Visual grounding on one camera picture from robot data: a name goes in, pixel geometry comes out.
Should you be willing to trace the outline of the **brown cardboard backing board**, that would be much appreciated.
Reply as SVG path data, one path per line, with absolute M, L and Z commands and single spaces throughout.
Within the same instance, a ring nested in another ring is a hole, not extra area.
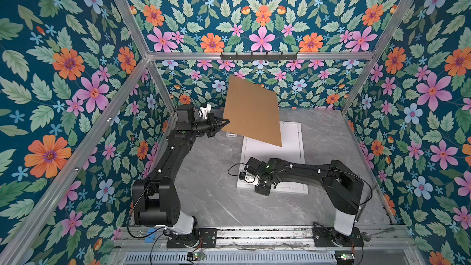
M 223 131 L 282 146 L 277 94 L 259 85 L 231 76 L 223 118 Z

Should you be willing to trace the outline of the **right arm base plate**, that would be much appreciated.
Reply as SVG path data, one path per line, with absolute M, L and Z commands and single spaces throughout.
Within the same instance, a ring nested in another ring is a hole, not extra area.
M 334 228 L 314 227 L 312 229 L 316 247 L 363 247 L 364 241 L 358 228 L 353 228 L 349 236 L 337 232 Z

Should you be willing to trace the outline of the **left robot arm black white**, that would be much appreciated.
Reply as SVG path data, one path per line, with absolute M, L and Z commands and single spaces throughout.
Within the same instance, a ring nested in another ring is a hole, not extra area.
M 131 215 L 137 226 L 166 228 L 174 235 L 197 238 L 197 219 L 182 212 L 175 188 L 177 173 L 197 138 L 213 137 L 230 124 L 208 108 L 182 105 L 176 109 L 177 123 L 167 136 L 167 147 L 155 168 L 132 186 Z

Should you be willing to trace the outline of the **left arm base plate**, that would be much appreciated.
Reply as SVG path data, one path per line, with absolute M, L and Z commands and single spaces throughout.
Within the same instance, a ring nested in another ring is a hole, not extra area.
M 218 230 L 216 228 L 195 228 L 190 234 L 170 233 L 168 249 L 197 249 L 216 247 Z

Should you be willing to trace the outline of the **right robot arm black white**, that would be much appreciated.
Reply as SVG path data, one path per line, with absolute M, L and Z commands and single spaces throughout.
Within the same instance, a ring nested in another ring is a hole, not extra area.
M 312 165 L 292 163 L 271 158 L 267 163 L 251 157 L 245 163 L 239 179 L 254 185 L 259 195 L 269 196 L 281 183 L 317 186 L 325 191 L 334 206 L 333 231 L 342 236 L 353 232 L 365 181 L 339 160 L 328 164 Z

